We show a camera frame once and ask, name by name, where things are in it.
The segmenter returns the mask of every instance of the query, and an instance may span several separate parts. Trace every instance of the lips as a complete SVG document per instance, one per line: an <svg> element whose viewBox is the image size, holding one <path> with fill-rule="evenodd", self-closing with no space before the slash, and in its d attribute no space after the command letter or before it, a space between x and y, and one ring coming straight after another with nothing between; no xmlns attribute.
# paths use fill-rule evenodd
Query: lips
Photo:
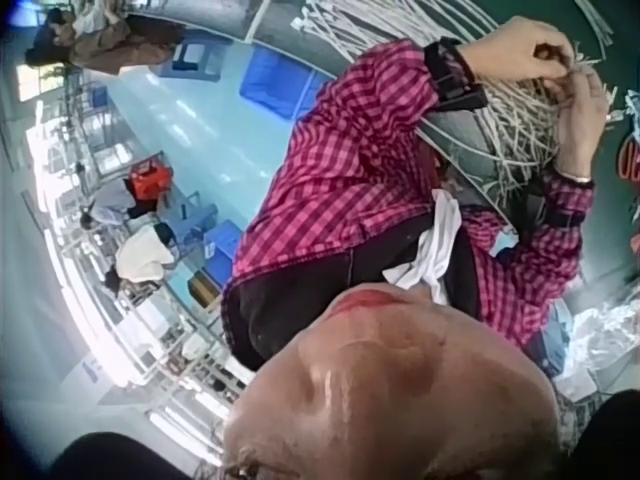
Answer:
<svg viewBox="0 0 640 480"><path fill-rule="evenodd" d="M358 290L357 292L349 293L340 299L340 301L331 309L328 318L341 313L346 313L354 308L380 308L406 303L407 302L404 300L401 300L390 293L381 292L380 290Z"/></svg>

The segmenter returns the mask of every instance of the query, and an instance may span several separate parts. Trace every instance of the orange bag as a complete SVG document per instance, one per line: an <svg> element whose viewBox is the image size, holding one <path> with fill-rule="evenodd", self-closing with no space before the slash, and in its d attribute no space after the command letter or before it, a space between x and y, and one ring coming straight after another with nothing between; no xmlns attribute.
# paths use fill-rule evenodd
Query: orange bag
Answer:
<svg viewBox="0 0 640 480"><path fill-rule="evenodd" d="M159 155L153 155L132 166L129 178L138 200L157 200L171 188L173 170L160 162Z"/></svg>

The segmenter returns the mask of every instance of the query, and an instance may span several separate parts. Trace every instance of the woman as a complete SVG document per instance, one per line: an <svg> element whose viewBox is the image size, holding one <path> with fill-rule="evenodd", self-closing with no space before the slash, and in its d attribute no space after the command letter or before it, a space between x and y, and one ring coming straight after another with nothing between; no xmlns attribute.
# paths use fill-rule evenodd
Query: woman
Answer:
<svg viewBox="0 0 640 480"><path fill-rule="evenodd" d="M105 287L117 295L124 280L131 283L162 280L165 267L177 260L178 254L172 252L176 249L175 234L169 225L143 226L116 252L114 265L105 273Z"/></svg>
<svg viewBox="0 0 640 480"><path fill-rule="evenodd" d="M91 230L96 222L103 225L122 225L158 209L158 199L139 199L129 178L116 178L101 186L93 202L80 217L80 226Z"/></svg>
<svg viewBox="0 0 640 480"><path fill-rule="evenodd" d="M573 56L515 18L464 45L379 45L320 92L223 296L232 353L257 371L226 424L225 479L544 478L557 406L521 349L577 273L608 110ZM476 76L543 78L563 107L545 216L497 257L496 212L432 190L417 155L425 113L487 104Z"/></svg>
<svg viewBox="0 0 640 480"><path fill-rule="evenodd" d="M107 26L93 33L76 35L70 14L55 15L33 48L25 53L25 63L42 67L54 63L118 75L120 69L136 65L157 65L173 57L182 41L184 27L163 20L129 15L121 18L104 9Z"/></svg>

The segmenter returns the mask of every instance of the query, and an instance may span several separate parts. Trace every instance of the plaid shirt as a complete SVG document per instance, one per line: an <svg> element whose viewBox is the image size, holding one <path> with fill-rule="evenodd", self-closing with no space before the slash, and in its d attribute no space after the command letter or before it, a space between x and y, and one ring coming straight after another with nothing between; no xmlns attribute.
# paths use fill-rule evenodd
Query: plaid shirt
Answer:
<svg viewBox="0 0 640 480"><path fill-rule="evenodd" d="M347 251L428 213L429 169L418 158L415 130L438 99L424 52L408 40L373 48L326 86L295 127L285 162L241 241L227 291L258 275ZM551 172L543 184L547 203L558 211L589 210L592 185ZM543 224L494 258L489 251L504 227L501 217L463 208L462 225L473 250L482 320L524 346L577 274L580 227ZM224 301L222 317L234 351Z"/></svg>

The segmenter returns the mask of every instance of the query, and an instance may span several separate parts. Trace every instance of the hand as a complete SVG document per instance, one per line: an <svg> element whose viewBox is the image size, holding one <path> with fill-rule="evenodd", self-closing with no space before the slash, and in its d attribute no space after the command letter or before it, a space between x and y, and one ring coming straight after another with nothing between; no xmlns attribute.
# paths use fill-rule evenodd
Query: hand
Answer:
<svg viewBox="0 0 640 480"><path fill-rule="evenodd" d="M560 105L556 159L559 173L591 178L591 165L607 123L609 102L596 71L588 66L560 81L545 81Z"/></svg>
<svg viewBox="0 0 640 480"><path fill-rule="evenodd" d="M538 56L541 48L559 55L542 59ZM552 25L523 17L513 17L458 50L474 74L497 80L561 78L574 60L571 43L563 33Z"/></svg>

